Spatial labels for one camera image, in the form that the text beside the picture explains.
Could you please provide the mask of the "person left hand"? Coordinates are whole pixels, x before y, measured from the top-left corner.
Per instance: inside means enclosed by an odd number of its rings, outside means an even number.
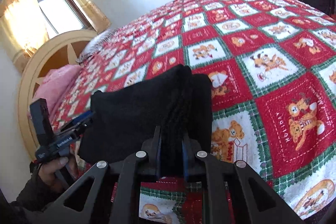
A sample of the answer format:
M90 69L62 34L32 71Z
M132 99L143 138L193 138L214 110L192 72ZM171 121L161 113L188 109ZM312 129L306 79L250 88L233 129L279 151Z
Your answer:
M57 170L61 170L66 164L70 167L70 174L74 177L78 177L77 163L75 156L70 154L67 157L60 157L58 159L52 160L46 164L41 165L38 172L39 177L42 182L48 185L50 188L61 189L62 184L58 178L55 176Z

